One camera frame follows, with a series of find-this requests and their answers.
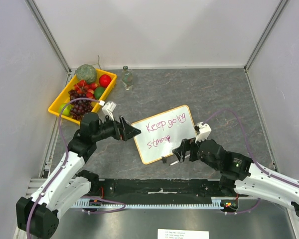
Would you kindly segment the pink capped whiteboard marker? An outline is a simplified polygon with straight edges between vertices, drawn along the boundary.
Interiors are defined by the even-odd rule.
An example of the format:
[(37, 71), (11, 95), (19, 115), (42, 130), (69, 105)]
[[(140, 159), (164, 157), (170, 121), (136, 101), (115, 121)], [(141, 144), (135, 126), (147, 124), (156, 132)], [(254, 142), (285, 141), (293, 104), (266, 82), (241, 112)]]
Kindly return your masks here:
[(178, 161), (178, 160), (177, 160), (177, 161), (171, 163), (170, 166), (173, 166), (173, 165), (176, 165), (176, 164), (178, 164), (178, 163), (180, 163), (180, 162), (183, 162), (185, 159), (187, 159), (187, 158), (189, 158), (189, 157), (190, 157), (190, 155), (186, 155), (182, 161)]

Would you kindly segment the wood framed whiteboard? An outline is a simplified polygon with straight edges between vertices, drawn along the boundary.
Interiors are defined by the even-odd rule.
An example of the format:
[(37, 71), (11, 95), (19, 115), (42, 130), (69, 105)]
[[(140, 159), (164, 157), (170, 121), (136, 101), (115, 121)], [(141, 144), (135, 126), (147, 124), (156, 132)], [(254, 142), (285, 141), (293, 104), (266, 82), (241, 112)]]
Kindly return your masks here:
[(134, 137), (144, 165), (172, 155), (185, 138), (196, 137), (190, 109), (182, 105), (163, 113), (132, 123), (141, 134)]

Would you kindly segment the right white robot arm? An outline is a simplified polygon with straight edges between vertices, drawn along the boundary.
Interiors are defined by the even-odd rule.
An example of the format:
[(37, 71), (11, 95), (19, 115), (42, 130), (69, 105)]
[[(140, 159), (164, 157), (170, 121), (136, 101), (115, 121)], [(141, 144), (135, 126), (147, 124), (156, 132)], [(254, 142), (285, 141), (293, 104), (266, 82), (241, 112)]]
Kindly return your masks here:
[(182, 140), (172, 153), (182, 162), (189, 153), (191, 162), (200, 160), (221, 173), (218, 190), (224, 196), (248, 195), (294, 210), (299, 217), (299, 180), (265, 168), (240, 153), (225, 150), (210, 139)]

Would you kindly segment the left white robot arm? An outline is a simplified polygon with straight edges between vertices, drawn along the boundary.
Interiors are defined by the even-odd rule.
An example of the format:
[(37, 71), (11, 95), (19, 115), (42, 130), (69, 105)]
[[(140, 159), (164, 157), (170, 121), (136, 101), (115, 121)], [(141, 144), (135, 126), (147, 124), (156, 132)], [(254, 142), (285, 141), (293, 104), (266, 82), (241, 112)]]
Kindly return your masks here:
[(98, 175), (88, 171), (75, 174), (95, 152), (98, 141), (109, 137), (127, 141), (141, 133), (123, 117), (119, 119), (106, 116), (100, 120), (97, 113), (86, 113), (55, 170), (29, 198), (17, 201), (17, 226), (27, 238), (51, 238), (61, 218), (82, 196), (99, 192)]

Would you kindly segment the dark green lime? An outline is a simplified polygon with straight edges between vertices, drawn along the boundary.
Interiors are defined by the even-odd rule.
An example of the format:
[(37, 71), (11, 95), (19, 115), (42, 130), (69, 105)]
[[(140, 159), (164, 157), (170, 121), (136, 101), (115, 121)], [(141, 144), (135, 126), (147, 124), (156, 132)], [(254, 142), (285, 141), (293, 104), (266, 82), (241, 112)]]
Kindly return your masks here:
[(94, 98), (98, 100), (102, 96), (102, 94), (104, 92), (105, 92), (105, 88), (104, 87), (101, 87), (101, 86), (97, 87), (94, 90)]

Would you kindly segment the clear glass bottle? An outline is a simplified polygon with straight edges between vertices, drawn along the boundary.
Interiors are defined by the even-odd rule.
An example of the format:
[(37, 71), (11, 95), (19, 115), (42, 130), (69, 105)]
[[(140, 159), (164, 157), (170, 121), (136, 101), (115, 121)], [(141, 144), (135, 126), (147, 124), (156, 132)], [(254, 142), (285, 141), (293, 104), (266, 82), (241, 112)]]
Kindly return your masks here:
[(131, 90), (133, 88), (133, 74), (126, 65), (123, 66), (121, 79), (126, 90)]

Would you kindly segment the purple grape bunch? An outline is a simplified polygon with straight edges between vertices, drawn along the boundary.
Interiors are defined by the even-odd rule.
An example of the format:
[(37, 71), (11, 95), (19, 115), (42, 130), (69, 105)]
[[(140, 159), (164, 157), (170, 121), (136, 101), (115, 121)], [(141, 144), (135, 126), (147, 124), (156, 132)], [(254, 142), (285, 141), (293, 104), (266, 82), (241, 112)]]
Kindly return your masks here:
[[(74, 92), (74, 90), (70, 90), (68, 93), (69, 93), (70, 100), (74, 100), (77, 98), (86, 98), (86, 97), (78, 96), (77, 93)], [(74, 120), (81, 120), (85, 113), (89, 113), (93, 109), (91, 102), (87, 99), (72, 102), (71, 105), (72, 105), (71, 117)]]

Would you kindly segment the red apple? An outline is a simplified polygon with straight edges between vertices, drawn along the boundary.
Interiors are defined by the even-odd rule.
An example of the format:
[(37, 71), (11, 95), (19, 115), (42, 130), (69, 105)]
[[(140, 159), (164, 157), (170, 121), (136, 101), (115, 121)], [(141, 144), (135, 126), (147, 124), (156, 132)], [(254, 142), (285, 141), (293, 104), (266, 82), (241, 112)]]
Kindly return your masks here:
[(111, 81), (112, 81), (112, 78), (109, 75), (103, 74), (99, 78), (99, 85), (103, 88), (107, 88), (109, 86), (109, 84), (111, 83)]

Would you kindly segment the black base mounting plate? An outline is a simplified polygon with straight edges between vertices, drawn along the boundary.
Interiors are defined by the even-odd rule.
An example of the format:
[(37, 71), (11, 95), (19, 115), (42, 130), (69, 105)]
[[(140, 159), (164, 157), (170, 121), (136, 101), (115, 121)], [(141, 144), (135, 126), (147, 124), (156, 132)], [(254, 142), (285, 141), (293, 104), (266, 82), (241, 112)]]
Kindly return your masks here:
[(220, 187), (220, 181), (208, 179), (99, 179), (91, 185), (89, 196), (106, 198), (126, 194), (193, 194), (206, 197), (236, 197), (234, 190)]

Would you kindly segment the red strawberry cluster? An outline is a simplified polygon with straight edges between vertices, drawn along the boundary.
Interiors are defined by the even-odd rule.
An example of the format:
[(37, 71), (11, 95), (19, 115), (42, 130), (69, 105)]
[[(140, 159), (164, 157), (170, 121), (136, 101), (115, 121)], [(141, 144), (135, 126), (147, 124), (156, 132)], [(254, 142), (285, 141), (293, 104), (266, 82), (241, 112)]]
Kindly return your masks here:
[(73, 86), (74, 92), (77, 93), (80, 97), (86, 97), (90, 99), (94, 99), (94, 91), (98, 87), (97, 83), (88, 84), (85, 80), (80, 80), (77, 84)]

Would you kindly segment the light green apple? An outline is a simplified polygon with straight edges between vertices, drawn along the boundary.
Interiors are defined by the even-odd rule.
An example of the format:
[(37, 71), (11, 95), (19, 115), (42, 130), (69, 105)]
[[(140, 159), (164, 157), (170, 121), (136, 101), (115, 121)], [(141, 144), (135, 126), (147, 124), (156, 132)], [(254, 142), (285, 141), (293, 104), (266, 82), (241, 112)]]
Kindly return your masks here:
[(59, 109), (58, 109), (58, 113), (62, 113), (63, 116), (66, 116), (66, 117), (70, 117), (71, 116), (71, 109), (72, 109), (72, 105), (69, 104), (69, 105), (66, 105), (65, 103), (64, 104), (61, 104)]

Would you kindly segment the green melon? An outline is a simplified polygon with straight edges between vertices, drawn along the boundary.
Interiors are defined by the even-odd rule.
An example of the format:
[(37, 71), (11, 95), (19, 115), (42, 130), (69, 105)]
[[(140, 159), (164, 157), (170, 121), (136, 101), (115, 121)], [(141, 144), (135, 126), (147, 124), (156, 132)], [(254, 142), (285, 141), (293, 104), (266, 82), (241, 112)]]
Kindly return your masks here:
[(75, 70), (78, 80), (84, 80), (88, 84), (93, 83), (97, 79), (97, 71), (92, 65), (83, 64)]

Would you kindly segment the white paper label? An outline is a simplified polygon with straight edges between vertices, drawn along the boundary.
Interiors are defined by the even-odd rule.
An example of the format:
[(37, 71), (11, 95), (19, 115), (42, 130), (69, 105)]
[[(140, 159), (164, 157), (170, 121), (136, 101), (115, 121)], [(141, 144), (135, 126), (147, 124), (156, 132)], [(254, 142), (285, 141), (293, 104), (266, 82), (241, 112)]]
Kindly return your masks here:
[(157, 230), (158, 239), (210, 239), (208, 231)]

